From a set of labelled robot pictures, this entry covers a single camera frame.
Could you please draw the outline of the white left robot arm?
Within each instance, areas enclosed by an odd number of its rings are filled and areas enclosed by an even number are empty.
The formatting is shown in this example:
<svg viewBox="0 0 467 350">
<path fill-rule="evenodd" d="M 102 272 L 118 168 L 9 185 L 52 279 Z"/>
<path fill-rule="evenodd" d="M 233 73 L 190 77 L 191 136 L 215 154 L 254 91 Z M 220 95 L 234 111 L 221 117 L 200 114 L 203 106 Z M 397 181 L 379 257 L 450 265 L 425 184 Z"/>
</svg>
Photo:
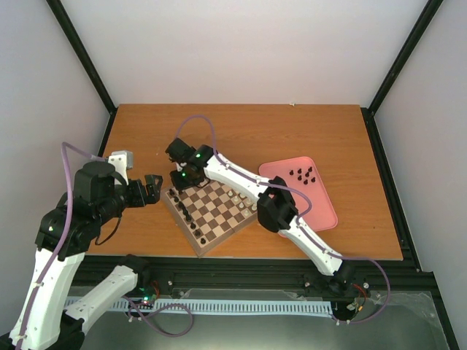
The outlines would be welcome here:
<svg viewBox="0 0 467 350">
<path fill-rule="evenodd" d="M 127 208 L 160 200 L 163 179 L 125 179 L 111 163 L 91 161 L 67 192 L 43 216 L 36 237 L 34 274 L 14 328 L 1 337 L 2 349 L 80 349 L 93 324 L 122 296 L 146 292 L 152 284 L 148 262 L 126 255 L 113 271 L 73 308 L 65 301 L 75 273 L 101 227 Z"/>
</svg>

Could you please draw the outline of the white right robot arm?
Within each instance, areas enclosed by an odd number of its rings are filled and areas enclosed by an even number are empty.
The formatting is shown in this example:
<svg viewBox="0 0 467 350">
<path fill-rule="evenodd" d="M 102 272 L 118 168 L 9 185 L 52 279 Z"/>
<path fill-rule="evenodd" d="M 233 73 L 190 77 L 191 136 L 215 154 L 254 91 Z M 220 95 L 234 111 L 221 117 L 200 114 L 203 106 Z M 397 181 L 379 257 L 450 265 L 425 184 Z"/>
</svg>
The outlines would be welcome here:
<svg viewBox="0 0 467 350">
<path fill-rule="evenodd" d="M 257 206 L 260 225 L 288 238 L 300 248 L 318 272 L 329 278 L 328 290 L 332 294 L 345 294 L 355 269 L 324 242 L 298 212 L 293 194 L 306 198 L 305 194 L 288 187 L 279 176 L 270 179 L 247 171 L 205 144 L 196 149 L 175 138 L 166 148 L 166 154 L 176 164 L 177 169 L 170 173 L 170 177 L 178 190 L 213 180 L 246 195 Z"/>
</svg>

